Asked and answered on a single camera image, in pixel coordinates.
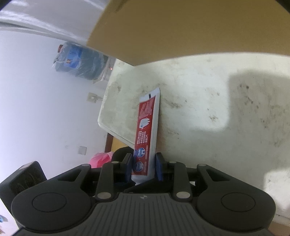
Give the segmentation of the white water dispenser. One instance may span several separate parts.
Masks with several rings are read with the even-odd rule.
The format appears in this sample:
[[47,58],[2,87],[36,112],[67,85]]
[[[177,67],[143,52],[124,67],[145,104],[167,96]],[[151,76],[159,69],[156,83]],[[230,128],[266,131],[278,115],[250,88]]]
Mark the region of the white water dispenser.
[[108,57],[108,60],[105,64],[105,67],[103,69],[103,71],[101,72],[100,76],[93,80],[93,83],[98,83],[98,82],[108,82],[109,81],[109,77],[113,71],[113,66],[115,64],[116,58],[113,57]]

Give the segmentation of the brown cardboard box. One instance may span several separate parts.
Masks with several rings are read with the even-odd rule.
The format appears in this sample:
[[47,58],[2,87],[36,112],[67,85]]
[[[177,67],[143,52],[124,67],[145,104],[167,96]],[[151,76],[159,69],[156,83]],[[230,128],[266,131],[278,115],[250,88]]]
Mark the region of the brown cardboard box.
[[181,56],[289,54],[289,1],[111,1],[87,45],[140,65]]

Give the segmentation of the white wall plate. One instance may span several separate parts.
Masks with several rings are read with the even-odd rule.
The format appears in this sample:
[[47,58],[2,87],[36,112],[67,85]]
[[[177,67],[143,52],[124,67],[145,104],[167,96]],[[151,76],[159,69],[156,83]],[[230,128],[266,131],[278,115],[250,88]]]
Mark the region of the white wall plate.
[[78,154],[79,155],[86,155],[86,152],[87,152],[87,147],[79,146],[79,148],[78,148]]

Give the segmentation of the white wall socket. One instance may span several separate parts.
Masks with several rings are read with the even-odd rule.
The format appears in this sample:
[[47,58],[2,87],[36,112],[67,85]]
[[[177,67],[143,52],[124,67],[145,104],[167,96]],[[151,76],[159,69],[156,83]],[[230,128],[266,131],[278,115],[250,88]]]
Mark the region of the white wall socket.
[[88,93],[88,97],[87,97],[88,102],[96,103],[97,101],[102,101],[102,100],[103,100],[103,98],[100,97],[99,95],[96,95],[96,94],[91,93],[91,92]]

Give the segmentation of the pink plastic bag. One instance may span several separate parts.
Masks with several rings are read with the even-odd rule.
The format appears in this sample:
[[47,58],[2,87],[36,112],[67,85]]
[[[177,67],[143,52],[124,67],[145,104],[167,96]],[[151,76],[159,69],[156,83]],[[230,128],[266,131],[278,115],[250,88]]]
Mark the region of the pink plastic bag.
[[105,163],[111,162],[113,152],[97,153],[90,159],[89,164],[91,168],[101,168]]

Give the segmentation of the black speaker box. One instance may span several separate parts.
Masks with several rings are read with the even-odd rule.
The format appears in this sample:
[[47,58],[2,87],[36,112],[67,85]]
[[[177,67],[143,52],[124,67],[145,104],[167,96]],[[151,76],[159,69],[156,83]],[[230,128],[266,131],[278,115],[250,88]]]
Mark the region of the black speaker box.
[[37,161],[21,166],[1,182],[1,200],[7,208],[22,191],[46,181],[47,178]]

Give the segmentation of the blue water jug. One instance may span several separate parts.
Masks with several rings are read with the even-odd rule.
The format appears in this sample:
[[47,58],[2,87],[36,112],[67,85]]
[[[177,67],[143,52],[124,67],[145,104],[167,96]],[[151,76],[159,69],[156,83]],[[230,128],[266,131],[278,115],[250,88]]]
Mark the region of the blue water jug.
[[87,80],[96,80],[105,69],[108,59],[108,56],[99,51],[66,42],[59,45],[53,67],[57,72],[65,72]]

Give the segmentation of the red toothpaste tube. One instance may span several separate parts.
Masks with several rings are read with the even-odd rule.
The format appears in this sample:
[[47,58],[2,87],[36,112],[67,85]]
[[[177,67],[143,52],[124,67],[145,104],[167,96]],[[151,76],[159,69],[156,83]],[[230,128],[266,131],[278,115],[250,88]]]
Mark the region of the red toothpaste tube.
[[139,99],[134,144],[132,180],[141,184],[154,178],[157,146],[160,88]]

